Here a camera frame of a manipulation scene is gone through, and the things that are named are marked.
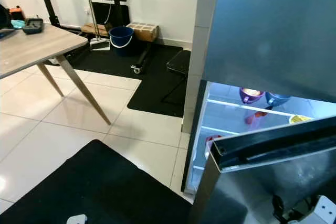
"wooden table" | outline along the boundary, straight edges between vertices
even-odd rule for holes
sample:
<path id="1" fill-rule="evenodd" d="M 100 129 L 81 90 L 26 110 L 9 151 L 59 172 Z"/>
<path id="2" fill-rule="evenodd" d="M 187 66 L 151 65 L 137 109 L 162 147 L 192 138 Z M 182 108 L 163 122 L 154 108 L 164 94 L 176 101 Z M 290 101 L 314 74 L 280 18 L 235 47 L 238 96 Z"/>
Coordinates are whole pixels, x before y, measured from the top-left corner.
<path id="1" fill-rule="evenodd" d="M 111 124 L 88 88 L 63 55 L 86 43 L 86 38 L 49 24 L 45 24 L 43 32 L 39 34 L 26 35 L 22 30 L 16 30 L 0 40 L 0 79 L 37 65 L 51 85 L 63 97 L 62 91 L 43 64 L 43 61 L 55 57 L 95 110 L 108 124 Z"/>

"stainless steel door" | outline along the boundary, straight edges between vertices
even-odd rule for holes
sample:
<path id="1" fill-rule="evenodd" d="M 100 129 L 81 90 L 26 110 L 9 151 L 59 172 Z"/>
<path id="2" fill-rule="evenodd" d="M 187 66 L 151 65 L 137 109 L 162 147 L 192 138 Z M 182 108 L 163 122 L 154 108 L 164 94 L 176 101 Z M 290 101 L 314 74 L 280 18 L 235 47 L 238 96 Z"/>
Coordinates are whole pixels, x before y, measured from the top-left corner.
<path id="1" fill-rule="evenodd" d="M 285 210 L 312 194 L 335 202 L 335 125 L 329 118 L 215 142 L 190 223 L 279 223 L 272 215 L 274 195 Z M 278 155 L 268 155 L 273 151 Z"/>
<path id="2" fill-rule="evenodd" d="M 203 79 L 336 102 L 336 0 L 217 0 Z"/>

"blue bucket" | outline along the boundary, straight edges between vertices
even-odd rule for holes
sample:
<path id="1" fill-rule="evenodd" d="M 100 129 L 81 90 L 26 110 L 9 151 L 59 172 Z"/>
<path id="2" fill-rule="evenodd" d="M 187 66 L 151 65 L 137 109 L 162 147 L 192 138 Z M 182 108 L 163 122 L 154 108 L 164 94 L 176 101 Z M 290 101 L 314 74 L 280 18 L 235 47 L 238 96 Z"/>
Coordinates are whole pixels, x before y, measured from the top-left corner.
<path id="1" fill-rule="evenodd" d="M 132 53 L 131 41 L 134 30 L 127 26 L 118 26 L 109 31 L 111 45 L 119 56 L 128 56 Z"/>

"cardboard box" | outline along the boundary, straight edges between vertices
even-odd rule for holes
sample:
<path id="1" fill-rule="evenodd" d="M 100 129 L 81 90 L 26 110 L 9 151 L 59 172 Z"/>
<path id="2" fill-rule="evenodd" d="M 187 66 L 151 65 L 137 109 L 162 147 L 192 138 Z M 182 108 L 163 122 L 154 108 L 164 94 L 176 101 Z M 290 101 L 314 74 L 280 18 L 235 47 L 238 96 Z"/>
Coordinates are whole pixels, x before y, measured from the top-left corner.
<path id="1" fill-rule="evenodd" d="M 98 24 L 98 32 L 100 36 L 109 37 L 109 30 L 112 28 L 110 24 L 100 25 Z M 86 23 L 81 28 L 81 31 L 89 34 L 96 34 L 93 23 Z"/>
<path id="2" fill-rule="evenodd" d="M 138 40 L 153 42 L 159 34 L 159 27 L 157 25 L 132 22 L 127 26 L 134 29 L 135 36 Z"/>

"black mat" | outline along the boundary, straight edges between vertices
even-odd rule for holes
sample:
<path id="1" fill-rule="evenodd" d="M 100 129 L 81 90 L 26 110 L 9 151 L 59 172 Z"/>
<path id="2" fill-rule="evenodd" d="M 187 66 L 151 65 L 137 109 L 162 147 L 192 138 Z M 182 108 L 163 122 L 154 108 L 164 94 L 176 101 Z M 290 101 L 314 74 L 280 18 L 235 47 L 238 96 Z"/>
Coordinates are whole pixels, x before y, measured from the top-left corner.
<path id="1" fill-rule="evenodd" d="M 138 53 L 145 45 L 137 44 Z M 118 56 L 111 51 L 90 51 L 87 48 L 76 59 L 71 59 L 70 63 L 73 68 L 96 73 L 111 74 L 114 76 L 122 76 L 133 79 L 142 80 L 144 75 L 135 74 L 131 69 L 131 65 L 135 64 L 139 58 L 137 53 L 131 56 Z"/>
<path id="2" fill-rule="evenodd" d="M 166 63 L 182 48 L 156 46 L 150 67 L 137 91 L 127 104 L 129 109 L 183 117 L 186 80 L 162 101 L 183 77 L 167 71 Z"/>
<path id="3" fill-rule="evenodd" d="M 0 215 L 0 223 L 187 223 L 191 204 L 94 140 Z"/>
<path id="4" fill-rule="evenodd" d="M 121 57 L 112 51 L 84 51 L 70 63 L 75 69 L 111 74 L 143 80 L 127 105 L 134 110 L 157 114 L 183 117 L 186 81 L 179 86 L 166 100 L 162 98 L 181 80 L 181 76 L 167 71 L 166 63 L 171 60 L 181 47 L 153 44 L 144 74 L 135 74 L 130 68 L 137 62 L 145 44 L 138 43 L 138 54 Z"/>

